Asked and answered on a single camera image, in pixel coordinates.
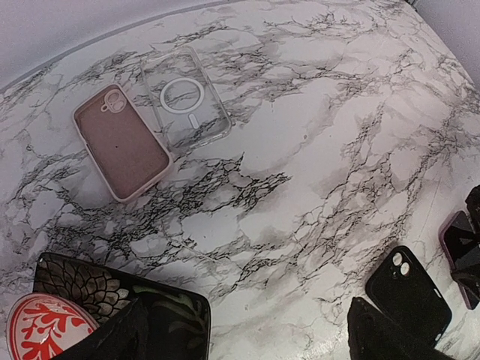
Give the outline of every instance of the clear phone case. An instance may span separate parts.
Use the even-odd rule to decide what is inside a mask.
[[[192,48],[150,55],[141,70],[171,150],[187,152],[230,132],[230,117]]]

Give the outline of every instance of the white wall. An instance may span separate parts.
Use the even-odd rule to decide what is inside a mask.
[[[418,0],[416,7],[480,89],[480,0]]]
[[[74,47],[214,0],[0,0],[0,89]]]

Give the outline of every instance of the pink phone case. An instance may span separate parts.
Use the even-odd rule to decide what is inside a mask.
[[[162,179],[172,158],[118,85],[109,85],[73,113],[83,142],[113,197],[137,198]]]

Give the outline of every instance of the white marble countertop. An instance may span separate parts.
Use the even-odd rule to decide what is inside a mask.
[[[118,204],[71,113],[117,82],[154,124],[138,62],[182,44],[236,126]],[[0,95],[0,359],[10,306],[46,250],[203,294],[210,359],[349,359],[351,298],[395,242],[453,310],[437,348],[476,359],[480,313],[452,283],[438,231],[480,183],[479,106],[403,0],[240,1],[68,55]]]

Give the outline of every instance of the red and white pattern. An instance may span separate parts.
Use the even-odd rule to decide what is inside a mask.
[[[7,343],[13,360],[48,360],[90,335],[98,324],[78,305],[34,293],[10,311]]]

